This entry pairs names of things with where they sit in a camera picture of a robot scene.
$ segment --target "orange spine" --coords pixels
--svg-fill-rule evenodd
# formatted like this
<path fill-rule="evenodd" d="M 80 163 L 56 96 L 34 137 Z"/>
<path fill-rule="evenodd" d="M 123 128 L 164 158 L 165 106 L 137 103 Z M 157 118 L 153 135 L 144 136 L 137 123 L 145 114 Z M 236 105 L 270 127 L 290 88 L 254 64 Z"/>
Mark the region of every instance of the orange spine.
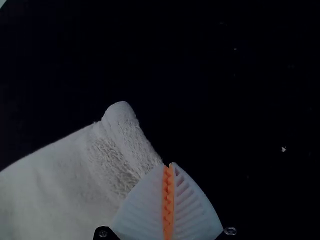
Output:
<path fill-rule="evenodd" d="M 171 240 L 174 230 L 174 169 L 164 166 L 162 183 L 162 220 L 164 240 Z"/>

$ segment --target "screw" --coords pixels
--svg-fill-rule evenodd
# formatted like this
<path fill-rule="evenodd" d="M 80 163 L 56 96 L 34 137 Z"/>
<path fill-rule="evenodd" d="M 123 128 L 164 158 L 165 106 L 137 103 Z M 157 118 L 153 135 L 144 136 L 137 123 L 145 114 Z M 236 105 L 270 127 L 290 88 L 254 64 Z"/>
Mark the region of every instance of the screw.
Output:
<path fill-rule="evenodd" d="M 235 229 L 233 226 L 227 226 L 224 229 L 224 233 L 227 235 L 236 235 L 237 234 L 237 229 Z"/>
<path fill-rule="evenodd" d="M 105 238 L 106 236 L 108 236 L 108 232 L 106 230 L 101 230 L 99 232 L 99 237 Z"/>

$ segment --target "white towel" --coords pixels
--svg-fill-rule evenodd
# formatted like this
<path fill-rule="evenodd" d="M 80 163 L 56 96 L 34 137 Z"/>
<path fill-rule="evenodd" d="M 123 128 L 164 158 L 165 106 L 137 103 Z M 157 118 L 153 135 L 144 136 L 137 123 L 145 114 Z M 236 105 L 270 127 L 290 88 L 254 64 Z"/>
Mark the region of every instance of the white towel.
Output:
<path fill-rule="evenodd" d="M 115 103 L 101 121 L 0 172 L 0 240 L 91 240 L 160 163 L 132 108 Z"/>

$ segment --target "black background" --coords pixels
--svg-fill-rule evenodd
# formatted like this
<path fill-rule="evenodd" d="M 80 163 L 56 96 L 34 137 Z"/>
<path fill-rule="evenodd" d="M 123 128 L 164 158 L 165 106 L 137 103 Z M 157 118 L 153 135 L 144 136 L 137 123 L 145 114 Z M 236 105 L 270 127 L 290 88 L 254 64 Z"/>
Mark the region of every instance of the black background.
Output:
<path fill-rule="evenodd" d="M 150 2 L 4 4 L 0 169 L 127 101 L 233 239 L 315 235 L 319 3 Z"/>

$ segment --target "terry cloth texture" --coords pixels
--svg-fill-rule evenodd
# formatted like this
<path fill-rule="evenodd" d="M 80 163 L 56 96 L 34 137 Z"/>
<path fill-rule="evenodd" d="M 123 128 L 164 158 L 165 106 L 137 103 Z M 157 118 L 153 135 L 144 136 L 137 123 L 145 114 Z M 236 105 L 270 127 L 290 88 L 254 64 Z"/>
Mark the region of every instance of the terry cloth texture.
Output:
<path fill-rule="evenodd" d="M 126 102 L 0 172 L 0 239 L 90 240 L 162 163 Z"/>

